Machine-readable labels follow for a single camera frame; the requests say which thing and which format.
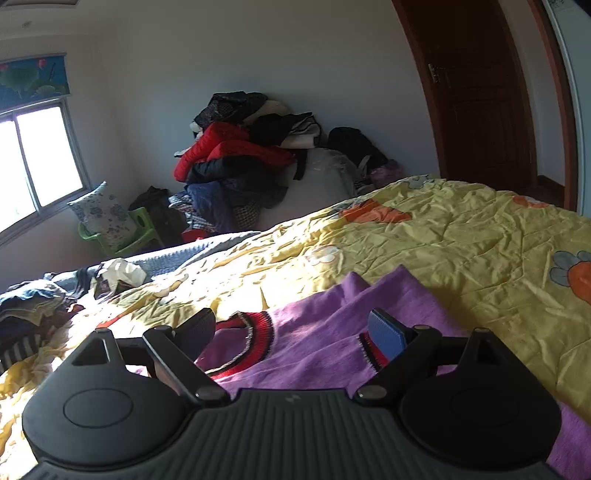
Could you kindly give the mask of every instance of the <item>yellow bedspread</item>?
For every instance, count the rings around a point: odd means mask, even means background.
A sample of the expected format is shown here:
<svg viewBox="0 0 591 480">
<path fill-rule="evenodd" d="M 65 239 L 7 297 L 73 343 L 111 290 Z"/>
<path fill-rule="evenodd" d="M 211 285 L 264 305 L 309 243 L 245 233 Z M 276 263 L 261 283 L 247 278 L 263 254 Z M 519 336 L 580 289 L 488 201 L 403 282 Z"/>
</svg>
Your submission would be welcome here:
<svg viewBox="0 0 591 480">
<path fill-rule="evenodd" d="M 22 408 L 49 364 L 98 324 L 128 336 L 176 326 L 202 307 L 224 319 L 326 290 L 351 271 L 374 283 L 400 264 L 461 326 L 492 329 L 557 398 L 591 421 L 589 252 L 589 219 L 511 192 L 427 177 L 283 223 L 82 312 L 38 357 L 14 366 L 0 384 L 0 475 L 17 478 L 30 468 Z"/>
</svg>

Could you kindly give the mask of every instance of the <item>sunlight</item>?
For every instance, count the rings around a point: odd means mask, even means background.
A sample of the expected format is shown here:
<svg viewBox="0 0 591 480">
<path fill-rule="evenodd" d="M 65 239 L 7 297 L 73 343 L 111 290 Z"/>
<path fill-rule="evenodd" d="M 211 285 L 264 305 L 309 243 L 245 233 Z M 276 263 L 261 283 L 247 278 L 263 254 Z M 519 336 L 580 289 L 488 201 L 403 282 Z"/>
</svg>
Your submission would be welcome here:
<svg viewBox="0 0 591 480">
<path fill-rule="evenodd" d="M 17 121 L 41 206 L 81 189 L 60 107 L 24 113 Z"/>
<path fill-rule="evenodd" d="M 35 212 L 29 194 L 17 129 L 12 121 L 0 123 L 0 231 Z"/>
</svg>

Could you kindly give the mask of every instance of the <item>wooden door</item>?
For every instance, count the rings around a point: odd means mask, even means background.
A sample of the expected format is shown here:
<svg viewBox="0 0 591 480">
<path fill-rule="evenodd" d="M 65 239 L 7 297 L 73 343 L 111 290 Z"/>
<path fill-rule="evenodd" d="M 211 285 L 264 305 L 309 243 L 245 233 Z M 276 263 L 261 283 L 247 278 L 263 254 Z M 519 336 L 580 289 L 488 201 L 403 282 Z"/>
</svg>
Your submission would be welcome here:
<svg viewBox="0 0 591 480">
<path fill-rule="evenodd" d="M 425 63 L 442 176 L 518 192 L 535 184 L 527 89 L 497 0 L 394 4 Z"/>
</svg>

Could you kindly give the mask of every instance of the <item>striped fabric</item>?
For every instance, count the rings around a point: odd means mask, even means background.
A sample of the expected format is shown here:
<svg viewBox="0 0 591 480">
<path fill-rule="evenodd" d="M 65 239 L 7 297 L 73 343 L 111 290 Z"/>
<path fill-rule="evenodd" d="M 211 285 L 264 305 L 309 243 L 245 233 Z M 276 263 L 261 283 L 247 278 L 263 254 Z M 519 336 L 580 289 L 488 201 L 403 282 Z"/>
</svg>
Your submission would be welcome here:
<svg viewBox="0 0 591 480">
<path fill-rule="evenodd" d="M 13 345 L 4 350 L 4 353 L 0 356 L 0 375 L 15 363 L 35 355 L 39 351 L 42 343 L 43 340 L 39 333 L 27 335 L 17 340 Z"/>
</svg>

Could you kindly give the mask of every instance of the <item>window frame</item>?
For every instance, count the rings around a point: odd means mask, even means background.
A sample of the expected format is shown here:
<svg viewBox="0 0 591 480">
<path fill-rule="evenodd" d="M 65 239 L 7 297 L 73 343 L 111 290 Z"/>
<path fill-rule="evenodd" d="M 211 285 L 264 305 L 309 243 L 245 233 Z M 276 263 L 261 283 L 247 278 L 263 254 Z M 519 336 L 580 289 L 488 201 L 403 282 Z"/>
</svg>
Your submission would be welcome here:
<svg viewBox="0 0 591 480">
<path fill-rule="evenodd" d="M 29 171 L 29 167 L 27 164 L 27 157 L 25 156 L 25 151 L 22 145 L 21 130 L 18 125 L 17 116 L 22 115 L 23 113 L 45 110 L 47 108 L 52 108 L 55 106 L 58 106 L 61 109 L 61 117 L 64 122 L 64 127 L 66 129 L 66 135 L 68 137 L 68 143 L 70 144 L 70 149 L 72 151 L 72 157 L 74 158 L 74 164 L 76 165 L 78 174 L 80 175 L 82 188 L 60 199 L 57 199 L 54 202 L 51 202 L 49 205 L 41 206 L 39 203 L 39 199 L 37 197 L 37 192 L 35 191 L 35 185 L 31 177 L 31 172 Z M 76 200 L 77 198 L 91 190 L 90 178 L 88 176 L 86 167 L 82 161 L 82 156 L 80 155 L 80 148 L 74 135 L 74 130 L 72 127 L 72 118 L 70 116 L 70 110 L 68 108 L 68 104 L 65 97 L 46 100 L 44 102 L 39 102 L 33 105 L 27 105 L 20 108 L 15 108 L 8 112 L 0 113 L 0 122 L 4 121 L 13 121 L 15 124 L 18 137 L 18 145 L 21 149 L 21 155 L 25 167 L 27 186 L 29 189 L 29 194 L 31 195 L 31 198 L 33 200 L 33 205 L 35 206 L 35 212 L 19 220 L 18 222 L 13 223 L 11 226 L 1 231 L 0 246 L 11 242 L 16 237 L 26 233 L 33 227 L 39 225 L 47 219 L 50 219 L 52 216 L 62 212 L 67 208 L 68 202 Z"/>
</svg>

